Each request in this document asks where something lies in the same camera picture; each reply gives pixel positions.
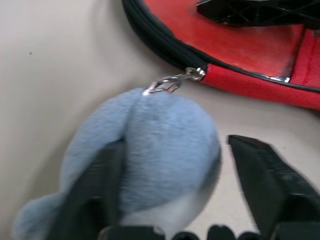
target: zipper pull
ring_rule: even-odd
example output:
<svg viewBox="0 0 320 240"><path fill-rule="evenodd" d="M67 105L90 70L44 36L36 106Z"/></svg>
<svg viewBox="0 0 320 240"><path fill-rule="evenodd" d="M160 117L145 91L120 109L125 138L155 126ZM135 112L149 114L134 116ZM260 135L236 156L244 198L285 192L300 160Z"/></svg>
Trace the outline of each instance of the zipper pull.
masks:
<svg viewBox="0 0 320 240"><path fill-rule="evenodd" d="M147 87L142 95L148 96L153 93L166 91L168 93L173 93L175 90L181 87L182 80L190 79L192 81L201 81L206 75L206 72L201 68L187 67L185 73L167 76L160 81L154 81L149 87ZM171 84L169 87L165 88L163 85Z"/></svg>

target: white table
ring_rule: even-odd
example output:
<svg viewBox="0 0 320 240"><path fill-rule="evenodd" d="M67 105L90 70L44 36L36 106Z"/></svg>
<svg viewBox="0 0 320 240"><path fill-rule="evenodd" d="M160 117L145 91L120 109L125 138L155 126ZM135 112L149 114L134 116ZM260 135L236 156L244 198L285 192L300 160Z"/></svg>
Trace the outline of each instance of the white table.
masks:
<svg viewBox="0 0 320 240"><path fill-rule="evenodd" d="M179 73L136 37L120 0L0 2L0 239L14 213L58 188L60 163L81 122L103 101ZM220 181L188 227L254 230L226 135L272 143L320 189L320 118L308 110L233 95L194 82L178 94L203 106L223 145Z"/></svg>

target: black zipper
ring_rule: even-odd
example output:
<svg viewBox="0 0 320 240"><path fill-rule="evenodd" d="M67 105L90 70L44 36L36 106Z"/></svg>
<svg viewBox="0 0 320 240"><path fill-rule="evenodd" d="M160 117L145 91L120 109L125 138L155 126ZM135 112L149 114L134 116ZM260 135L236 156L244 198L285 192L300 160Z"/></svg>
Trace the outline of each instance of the black zipper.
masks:
<svg viewBox="0 0 320 240"><path fill-rule="evenodd" d="M143 4L143 2L140 2L140 0L122 0L123 9L132 29L153 52L169 64L172 64L179 69L184 70L186 68L195 68L202 69L207 72L208 64L214 64L219 67L259 78L274 84L308 92L320 93L320 88L318 87L287 83L271 79L260 73L245 71L190 47L159 28L141 4Z"/></svg>
<svg viewBox="0 0 320 240"><path fill-rule="evenodd" d="M182 42L167 36L146 16L135 0L122 0L129 23L141 40L166 62L184 70L207 70L208 62L188 50Z"/></svg>

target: lobster clasp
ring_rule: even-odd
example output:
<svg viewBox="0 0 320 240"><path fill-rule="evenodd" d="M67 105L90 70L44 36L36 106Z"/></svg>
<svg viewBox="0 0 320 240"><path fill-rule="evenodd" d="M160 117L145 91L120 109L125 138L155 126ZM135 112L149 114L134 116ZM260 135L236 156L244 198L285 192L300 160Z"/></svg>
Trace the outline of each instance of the lobster clasp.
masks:
<svg viewBox="0 0 320 240"><path fill-rule="evenodd" d="M179 78L166 77L160 81L154 81L153 83L151 83L151 85L143 91L142 95L147 96L163 91L173 93L175 90L180 88L181 85L182 81Z"/></svg>
<svg viewBox="0 0 320 240"><path fill-rule="evenodd" d="M206 72L203 71L201 68L192 68L187 67L185 69L185 73L174 75L174 76L167 76L161 79L160 81L154 81L149 87L147 87L142 95L147 96L157 92L166 91L168 93L173 93L175 90L181 87L182 80L191 79L193 81L201 81Z"/></svg>

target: plush toy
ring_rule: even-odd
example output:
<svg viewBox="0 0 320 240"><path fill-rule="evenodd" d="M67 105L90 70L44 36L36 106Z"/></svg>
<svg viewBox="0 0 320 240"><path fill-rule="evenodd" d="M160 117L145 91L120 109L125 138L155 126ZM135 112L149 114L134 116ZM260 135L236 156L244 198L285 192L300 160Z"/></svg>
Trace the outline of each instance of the plush toy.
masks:
<svg viewBox="0 0 320 240"><path fill-rule="evenodd" d="M216 127L186 97L143 92L137 88L106 101L83 123L65 153L59 192L18 212L12 229L16 240L45 240L76 180L97 152L119 141L126 151L120 224L155 225L172 236L199 214L219 172Z"/></svg>

